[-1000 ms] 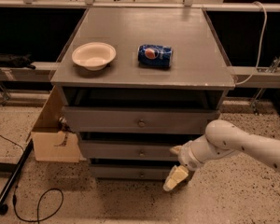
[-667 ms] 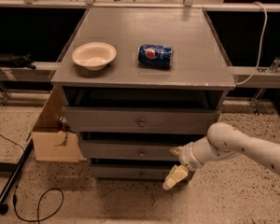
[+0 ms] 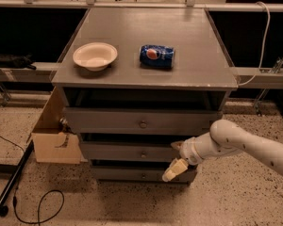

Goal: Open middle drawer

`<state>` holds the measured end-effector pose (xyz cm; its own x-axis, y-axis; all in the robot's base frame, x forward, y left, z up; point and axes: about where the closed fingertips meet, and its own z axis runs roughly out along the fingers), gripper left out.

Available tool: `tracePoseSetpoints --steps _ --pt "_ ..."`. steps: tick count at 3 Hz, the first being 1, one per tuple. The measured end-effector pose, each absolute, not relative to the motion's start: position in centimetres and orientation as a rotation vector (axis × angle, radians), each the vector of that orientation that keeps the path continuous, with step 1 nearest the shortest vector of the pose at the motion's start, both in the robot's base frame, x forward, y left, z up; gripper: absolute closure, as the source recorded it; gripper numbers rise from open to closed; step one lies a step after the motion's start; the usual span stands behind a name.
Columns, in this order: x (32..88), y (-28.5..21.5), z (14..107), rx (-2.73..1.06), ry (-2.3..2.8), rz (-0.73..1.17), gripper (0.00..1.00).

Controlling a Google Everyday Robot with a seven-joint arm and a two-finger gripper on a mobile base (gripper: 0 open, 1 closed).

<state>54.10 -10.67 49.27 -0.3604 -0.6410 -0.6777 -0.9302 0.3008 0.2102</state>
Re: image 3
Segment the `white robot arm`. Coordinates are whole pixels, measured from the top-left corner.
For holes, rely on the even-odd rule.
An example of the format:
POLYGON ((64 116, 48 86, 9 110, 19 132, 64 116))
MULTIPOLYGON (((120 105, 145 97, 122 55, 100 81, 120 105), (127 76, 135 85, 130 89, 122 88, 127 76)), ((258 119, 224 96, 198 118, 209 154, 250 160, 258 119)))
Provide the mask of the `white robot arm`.
POLYGON ((265 137, 255 136, 228 120, 217 120, 199 137, 173 142, 180 158, 174 159, 162 175, 164 182, 172 181, 188 169, 209 157, 230 156, 245 152, 283 176, 283 144, 265 137))

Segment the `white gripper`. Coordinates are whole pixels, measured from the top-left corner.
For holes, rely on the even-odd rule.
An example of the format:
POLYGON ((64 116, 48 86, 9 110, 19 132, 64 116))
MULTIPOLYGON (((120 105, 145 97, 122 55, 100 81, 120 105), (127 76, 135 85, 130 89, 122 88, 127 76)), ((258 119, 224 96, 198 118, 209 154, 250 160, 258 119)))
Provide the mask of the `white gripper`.
POLYGON ((210 135, 200 137, 191 137, 184 142, 172 142, 173 149, 179 151, 183 158, 175 158, 168 169, 162 175, 164 182, 172 181, 176 176, 182 174, 188 169, 188 165, 198 165, 208 158, 211 138, 210 135))

